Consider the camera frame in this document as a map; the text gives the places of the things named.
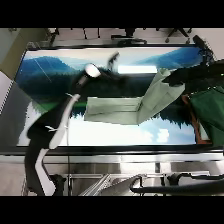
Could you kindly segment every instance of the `dark green fabric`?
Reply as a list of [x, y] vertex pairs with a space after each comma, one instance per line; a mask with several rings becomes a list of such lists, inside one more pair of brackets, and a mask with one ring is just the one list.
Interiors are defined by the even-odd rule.
[[190, 102], [213, 145], [224, 145], [224, 89], [216, 87], [196, 93]]

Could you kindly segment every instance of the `green cloth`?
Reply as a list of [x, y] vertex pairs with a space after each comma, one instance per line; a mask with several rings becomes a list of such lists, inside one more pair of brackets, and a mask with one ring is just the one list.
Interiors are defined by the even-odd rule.
[[190, 102], [213, 145], [224, 145], [224, 89], [216, 87], [196, 93]]
[[169, 84], [163, 83], [162, 80], [168, 75], [169, 70], [161, 69], [143, 97], [89, 97], [84, 120], [126, 125], [140, 124], [148, 120], [176, 100], [185, 89], [184, 84], [170, 87]]

